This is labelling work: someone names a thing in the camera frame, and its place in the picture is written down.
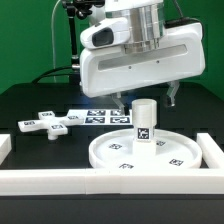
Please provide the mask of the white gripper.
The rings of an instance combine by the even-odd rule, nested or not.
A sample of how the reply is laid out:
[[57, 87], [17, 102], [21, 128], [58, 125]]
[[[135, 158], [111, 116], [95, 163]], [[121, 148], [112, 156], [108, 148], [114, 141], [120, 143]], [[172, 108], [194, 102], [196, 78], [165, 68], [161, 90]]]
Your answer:
[[167, 105], [175, 105], [178, 80], [200, 75], [205, 69], [202, 25], [169, 28], [153, 50], [127, 53], [130, 37], [125, 18], [105, 19], [81, 33], [82, 90], [89, 97], [111, 95], [122, 115], [129, 107], [119, 92], [169, 82]]

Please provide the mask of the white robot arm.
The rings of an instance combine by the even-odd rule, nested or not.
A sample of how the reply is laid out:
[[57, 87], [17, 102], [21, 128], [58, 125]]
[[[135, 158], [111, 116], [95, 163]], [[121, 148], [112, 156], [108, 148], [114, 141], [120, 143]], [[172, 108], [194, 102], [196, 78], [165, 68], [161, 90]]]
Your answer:
[[90, 98], [110, 95], [125, 111], [121, 92], [167, 83], [173, 106], [179, 81], [205, 69], [202, 38], [196, 19], [167, 22], [164, 0], [105, 0], [105, 12], [80, 35], [82, 91]]

